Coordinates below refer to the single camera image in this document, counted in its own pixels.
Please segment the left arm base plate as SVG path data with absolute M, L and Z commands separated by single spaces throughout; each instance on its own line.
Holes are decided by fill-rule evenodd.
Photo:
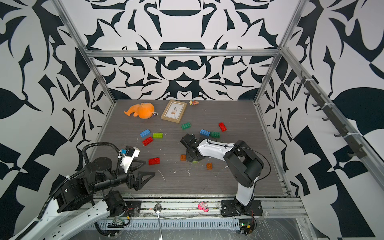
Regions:
M 126 205 L 118 212 L 116 217 L 126 218 L 126 217 L 136 217 L 141 213 L 141 201 L 125 201 Z

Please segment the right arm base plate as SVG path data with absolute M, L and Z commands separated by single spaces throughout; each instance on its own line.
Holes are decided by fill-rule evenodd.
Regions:
M 225 218 L 238 216 L 260 217 L 263 215 L 263 208 L 259 200 L 251 200 L 246 206 L 237 200 L 222 200 L 221 207 L 221 215 Z

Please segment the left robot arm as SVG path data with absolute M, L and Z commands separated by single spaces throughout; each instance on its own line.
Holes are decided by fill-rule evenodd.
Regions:
M 90 161 L 87 150 L 94 147 L 111 147 L 118 155 L 116 170 L 112 160 L 99 157 Z M 129 189 L 141 190 L 156 174 L 134 171 L 145 165 L 137 160 L 140 150 L 127 146 L 120 150 L 108 142 L 88 144 L 83 147 L 85 166 L 67 176 L 44 203 L 39 215 L 13 240 L 69 239 L 98 221 L 108 217 L 121 217 L 129 210 L 119 191 L 113 188 L 126 184 Z

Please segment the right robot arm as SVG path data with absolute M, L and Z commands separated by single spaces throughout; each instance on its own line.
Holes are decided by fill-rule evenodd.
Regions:
M 241 140 L 226 144 L 197 139 L 190 134 L 182 137 L 181 144 L 186 148 L 188 162 L 201 161 L 206 157 L 224 161 L 238 182 L 235 199 L 222 205 L 222 216 L 240 216 L 252 211 L 255 186 L 264 168 L 260 153 Z

